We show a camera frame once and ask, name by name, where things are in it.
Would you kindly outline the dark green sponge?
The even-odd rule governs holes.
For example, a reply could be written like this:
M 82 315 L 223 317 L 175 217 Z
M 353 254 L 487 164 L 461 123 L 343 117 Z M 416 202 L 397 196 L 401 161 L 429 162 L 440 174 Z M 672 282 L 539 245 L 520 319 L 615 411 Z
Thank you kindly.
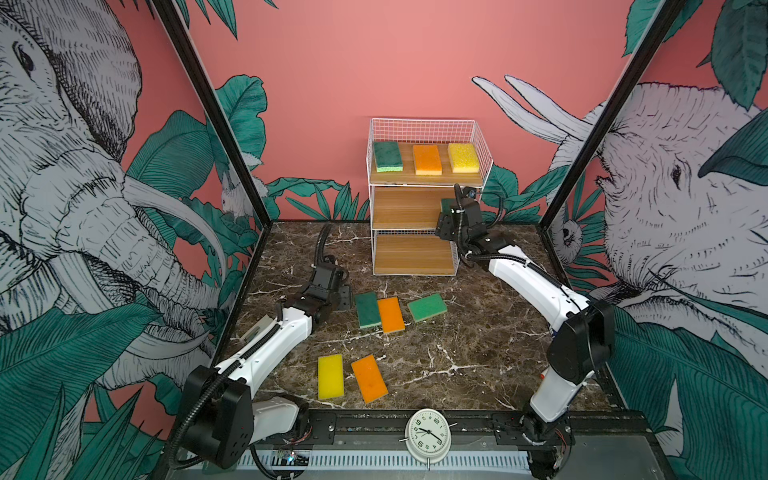
M 395 141 L 373 143 L 375 170 L 377 173 L 402 172 L 404 168 L 400 148 Z
M 357 318 L 361 329 L 374 328 L 381 325 L 377 294 L 366 292 L 354 297 Z
M 454 206 L 456 204 L 454 198 L 445 198 L 440 201 L 441 203 L 441 213 L 445 215 L 452 215 L 454 211 Z

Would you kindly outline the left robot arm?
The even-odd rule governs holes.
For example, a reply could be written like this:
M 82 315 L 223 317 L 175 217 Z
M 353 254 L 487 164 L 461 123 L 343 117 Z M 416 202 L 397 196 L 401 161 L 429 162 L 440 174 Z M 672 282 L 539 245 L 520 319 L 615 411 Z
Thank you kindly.
M 275 396 L 255 403 L 253 398 L 318 324 L 351 307 L 347 270 L 325 253 L 331 227 L 325 224 L 318 235 L 309 280 L 276 302 L 274 318 L 231 357 L 190 373 L 165 447 L 169 469 L 187 469 L 204 461 L 226 469 L 252 444 L 294 429 L 301 410 L 297 400 Z

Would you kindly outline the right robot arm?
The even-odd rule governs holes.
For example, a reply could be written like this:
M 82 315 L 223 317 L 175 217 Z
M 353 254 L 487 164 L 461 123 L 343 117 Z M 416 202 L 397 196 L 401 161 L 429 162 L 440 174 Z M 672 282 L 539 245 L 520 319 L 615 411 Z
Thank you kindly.
M 605 301 L 591 300 L 551 276 L 484 221 L 472 187 L 453 186 L 449 212 L 439 214 L 436 235 L 455 244 L 462 262 L 481 264 L 547 321 L 552 340 L 548 367 L 523 410 L 526 440 L 541 445 L 564 430 L 566 413 L 581 388 L 615 352 L 615 316 Z

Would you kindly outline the dark green sponge beside orange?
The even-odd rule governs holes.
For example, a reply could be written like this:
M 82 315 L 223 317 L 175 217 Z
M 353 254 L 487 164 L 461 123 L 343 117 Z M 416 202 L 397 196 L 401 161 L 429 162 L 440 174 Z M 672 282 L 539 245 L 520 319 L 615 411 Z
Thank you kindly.
M 366 292 L 354 297 L 357 318 L 361 329 L 374 328 L 381 325 L 377 294 Z

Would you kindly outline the white stapler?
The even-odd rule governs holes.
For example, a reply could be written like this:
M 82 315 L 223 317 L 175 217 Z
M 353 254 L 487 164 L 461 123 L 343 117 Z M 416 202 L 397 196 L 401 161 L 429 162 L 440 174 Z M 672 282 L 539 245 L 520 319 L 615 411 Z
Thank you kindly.
M 241 335 L 240 340 L 245 347 L 250 348 L 263 339 L 271 338 L 280 326 L 281 323 L 276 318 L 264 316 Z

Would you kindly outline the light green yellow sponge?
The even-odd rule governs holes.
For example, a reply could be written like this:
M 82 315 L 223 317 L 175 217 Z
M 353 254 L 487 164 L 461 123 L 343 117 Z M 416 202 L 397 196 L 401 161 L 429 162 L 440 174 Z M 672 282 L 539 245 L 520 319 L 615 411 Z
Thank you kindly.
M 408 304 L 409 312 L 415 322 L 442 315 L 447 312 L 447 306 L 439 294 L 432 294 Z

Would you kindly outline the yellow sponge on table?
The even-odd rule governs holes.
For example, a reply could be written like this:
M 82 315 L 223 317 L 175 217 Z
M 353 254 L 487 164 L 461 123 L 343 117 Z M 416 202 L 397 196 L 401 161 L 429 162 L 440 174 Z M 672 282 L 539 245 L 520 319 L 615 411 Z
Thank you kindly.
M 318 399 L 344 396 L 344 369 L 341 354 L 322 356 L 317 362 Z

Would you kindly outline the orange sponge tilted front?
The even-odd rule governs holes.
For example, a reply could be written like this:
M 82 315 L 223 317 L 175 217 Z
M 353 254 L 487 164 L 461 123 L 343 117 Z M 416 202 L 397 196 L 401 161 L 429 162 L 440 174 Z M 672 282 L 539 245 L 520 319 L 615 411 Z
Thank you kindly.
M 389 393 L 373 355 L 352 362 L 351 367 L 365 404 L 370 404 Z

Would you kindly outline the white analog clock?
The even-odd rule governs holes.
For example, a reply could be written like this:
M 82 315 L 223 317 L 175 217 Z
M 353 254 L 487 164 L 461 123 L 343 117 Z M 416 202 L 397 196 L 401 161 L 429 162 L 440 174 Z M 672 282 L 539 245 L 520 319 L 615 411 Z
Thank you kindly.
M 452 445 L 451 423 L 444 414 L 431 409 L 417 410 L 406 422 L 403 443 L 409 454 L 427 470 L 446 459 Z

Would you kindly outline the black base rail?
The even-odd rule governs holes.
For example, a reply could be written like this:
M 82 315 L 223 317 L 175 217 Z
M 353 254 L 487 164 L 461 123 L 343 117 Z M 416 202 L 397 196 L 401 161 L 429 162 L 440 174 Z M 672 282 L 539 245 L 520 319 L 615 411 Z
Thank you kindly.
M 669 479 L 636 412 L 568 413 L 531 441 L 518 411 L 311 410 L 251 446 L 272 479 Z

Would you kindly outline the black frame post right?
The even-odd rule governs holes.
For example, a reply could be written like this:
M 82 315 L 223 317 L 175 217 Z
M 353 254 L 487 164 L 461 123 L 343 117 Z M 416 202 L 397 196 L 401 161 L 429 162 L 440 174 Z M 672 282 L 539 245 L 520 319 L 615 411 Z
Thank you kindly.
M 584 175 L 586 168 L 597 153 L 597 148 L 621 113 L 633 89 L 651 63 L 667 32 L 684 9 L 685 4 L 684 0 L 668 0 L 661 1 L 657 6 L 632 58 L 606 101 L 602 113 L 580 148 L 563 183 L 557 190 L 554 200 L 541 217 L 538 223 L 540 230 L 548 229 L 554 222 L 556 215 L 565 204 L 576 183 Z

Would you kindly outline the black frame post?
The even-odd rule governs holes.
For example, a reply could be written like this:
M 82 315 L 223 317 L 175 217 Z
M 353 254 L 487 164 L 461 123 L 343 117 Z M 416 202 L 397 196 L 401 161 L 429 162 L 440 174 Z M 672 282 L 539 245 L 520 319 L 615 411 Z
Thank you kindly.
M 255 217 L 266 230 L 269 230 L 272 226 L 272 220 L 253 183 L 253 177 L 245 164 L 242 151 L 224 114 L 215 89 L 189 37 L 187 28 L 183 23 L 183 18 L 180 16 L 178 5 L 175 1 L 169 0 L 154 0 L 152 4 L 192 83 L 205 114 L 211 121 L 214 131 L 222 143 L 228 160 L 234 167 L 248 202 L 253 208 Z
M 538 223 L 540 230 L 548 229 L 554 222 L 556 215 L 565 204 L 576 183 L 584 175 L 586 168 L 597 153 L 597 148 L 621 113 L 633 89 L 651 63 L 667 32 L 684 9 L 685 4 L 684 0 L 668 0 L 661 1 L 657 6 L 632 58 L 606 101 L 602 113 L 580 148 L 563 183 L 557 190 L 554 200 L 541 217 Z

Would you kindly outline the black frame post left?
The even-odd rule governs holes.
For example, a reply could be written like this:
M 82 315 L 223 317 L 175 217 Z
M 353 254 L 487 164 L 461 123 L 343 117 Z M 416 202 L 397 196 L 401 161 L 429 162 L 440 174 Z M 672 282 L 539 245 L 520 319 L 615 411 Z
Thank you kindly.
M 154 0 L 152 4 L 192 83 L 205 114 L 211 121 L 214 131 L 222 143 L 228 160 L 234 167 L 248 202 L 253 208 L 255 217 L 266 230 L 269 230 L 272 226 L 272 220 L 253 183 L 253 177 L 245 164 L 242 151 L 224 114 L 215 89 L 189 37 L 187 28 L 183 23 L 183 18 L 180 16 L 178 5 L 175 1 L 169 0 Z

